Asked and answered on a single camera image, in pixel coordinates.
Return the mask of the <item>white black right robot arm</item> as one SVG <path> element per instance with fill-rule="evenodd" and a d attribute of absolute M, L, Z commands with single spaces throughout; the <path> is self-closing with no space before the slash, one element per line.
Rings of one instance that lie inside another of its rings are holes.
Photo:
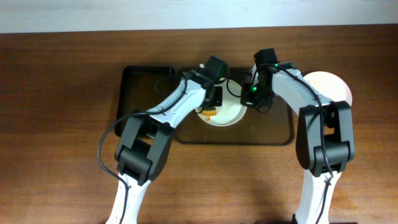
<path fill-rule="evenodd" d="M 349 103 L 323 96 L 292 63 L 258 64 L 252 75 L 257 82 L 244 88 L 243 95 L 265 90 L 298 115 L 295 147 L 303 187 L 292 223 L 328 223 L 333 191 L 355 154 Z"/>

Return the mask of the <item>orange green sponge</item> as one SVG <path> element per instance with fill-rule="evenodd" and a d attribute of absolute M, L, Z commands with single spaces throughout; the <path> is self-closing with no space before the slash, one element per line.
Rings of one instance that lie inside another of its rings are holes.
<path fill-rule="evenodd" d="M 215 107 L 203 108 L 200 111 L 200 114 L 203 115 L 207 121 L 209 121 L 212 116 L 217 115 L 217 110 Z"/>

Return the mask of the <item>pink plate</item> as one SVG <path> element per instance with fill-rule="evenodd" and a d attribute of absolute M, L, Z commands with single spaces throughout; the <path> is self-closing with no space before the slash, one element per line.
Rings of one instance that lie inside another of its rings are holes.
<path fill-rule="evenodd" d="M 345 101 L 352 106 L 351 90 L 337 75 L 319 71 L 308 73 L 303 78 L 323 96 L 333 101 Z"/>

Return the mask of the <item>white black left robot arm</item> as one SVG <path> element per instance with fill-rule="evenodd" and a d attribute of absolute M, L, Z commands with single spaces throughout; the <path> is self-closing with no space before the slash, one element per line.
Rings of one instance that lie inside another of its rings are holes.
<path fill-rule="evenodd" d="M 125 122 L 114 153 L 117 171 L 102 166 L 118 180 L 118 190 L 107 223 L 137 223 L 145 192 L 162 172 L 175 128 L 194 109 L 213 101 L 223 72 L 206 69 L 182 73 L 180 83 L 157 106 L 135 111 L 116 120 L 105 132 Z"/>

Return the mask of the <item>cream white plate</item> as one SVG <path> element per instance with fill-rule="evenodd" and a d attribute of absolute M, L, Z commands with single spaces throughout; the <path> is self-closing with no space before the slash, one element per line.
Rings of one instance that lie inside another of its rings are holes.
<path fill-rule="evenodd" d="M 243 119 L 247 107 L 243 106 L 240 99 L 233 96 L 240 95 L 241 85 L 233 80 L 228 80 L 220 84 L 223 91 L 222 105 L 215 107 L 214 115 L 204 115 L 203 110 L 197 116 L 207 124 L 217 127 L 231 126 Z M 195 111 L 199 112 L 201 108 L 196 108 Z"/>

